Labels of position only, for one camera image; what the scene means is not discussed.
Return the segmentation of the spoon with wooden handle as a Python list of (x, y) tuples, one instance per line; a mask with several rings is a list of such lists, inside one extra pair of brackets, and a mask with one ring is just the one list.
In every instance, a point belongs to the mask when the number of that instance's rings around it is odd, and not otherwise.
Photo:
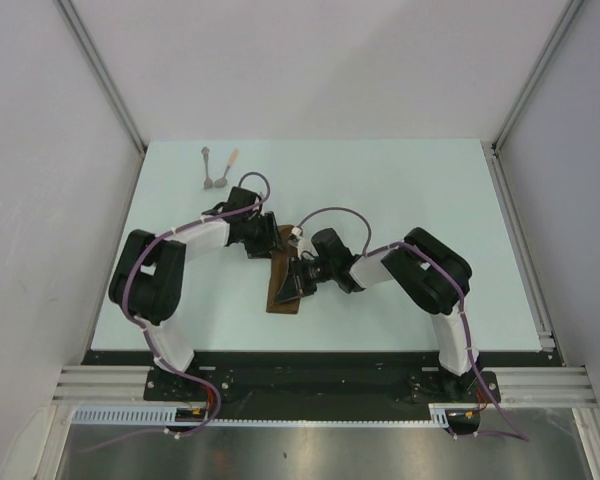
[(237, 157), (239, 156), (239, 153), (240, 153), (240, 150), (238, 148), (234, 149), (231, 152), (222, 176), (214, 181), (215, 188), (221, 189), (227, 185), (229, 171), (231, 170), (232, 166), (234, 165)]

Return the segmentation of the brown cloth napkin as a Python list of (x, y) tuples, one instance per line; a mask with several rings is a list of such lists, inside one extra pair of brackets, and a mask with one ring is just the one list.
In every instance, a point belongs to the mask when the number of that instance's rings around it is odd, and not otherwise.
[(289, 259), (297, 255), (296, 248), (289, 244), (292, 229), (292, 225), (280, 225), (278, 227), (278, 233), (282, 240), (282, 249), (271, 251), (271, 269), (266, 302), (266, 312), (270, 314), (296, 315), (299, 312), (299, 299), (282, 303), (275, 300), (276, 294), (283, 286), (287, 277)]

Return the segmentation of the metal fork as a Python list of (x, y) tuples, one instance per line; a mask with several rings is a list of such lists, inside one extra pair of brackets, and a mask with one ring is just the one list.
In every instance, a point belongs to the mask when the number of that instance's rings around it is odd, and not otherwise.
[(211, 179), (210, 172), (209, 172), (209, 153), (210, 153), (210, 150), (208, 147), (204, 146), (201, 149), (201, 154), (202, 154), (202, 158), (203, 158), (203, 162), (204, 162), (204, 172), (205, 172), (203, 188), (205, 190), (209, 190), (214, 187), (214, 181)]

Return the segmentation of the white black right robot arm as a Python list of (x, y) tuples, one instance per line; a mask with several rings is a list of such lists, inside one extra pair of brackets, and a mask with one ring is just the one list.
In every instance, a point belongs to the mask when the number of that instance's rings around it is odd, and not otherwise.
[(296, 306), (329, 281), (346, 294), (394, 281), (430, 315), (439, 350), (433, 394), (464, 401), (482, 386), (479, 351), (466, 316), (472, 270), (436, 237), (417, 227), (403, 240), (367, 255), (353, 254), (333, 228), (306, 239), (303, 230), (294, 227), (288, 242), (292, 252), (287, 259), (273, 262), (269, 308)]

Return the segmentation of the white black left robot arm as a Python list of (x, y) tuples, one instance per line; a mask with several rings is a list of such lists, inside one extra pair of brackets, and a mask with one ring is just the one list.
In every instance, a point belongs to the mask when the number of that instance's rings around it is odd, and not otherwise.
[(166, 387), (177, 398), (194, 397), (201, 376), (189, 368), (194, 350), (182, 337), (175, 315), (182, 297), (185, 266), (232, 244), (250, 258), (269, 258), (282, 249), (275, 215), (264, 212), (268, 199), (234, 186), (228, 200), (185, 225), (161, 235), (136, 229), (127, 236), (109, 284), (109, 300), (138, 326), (154, 357), (168, 371)]

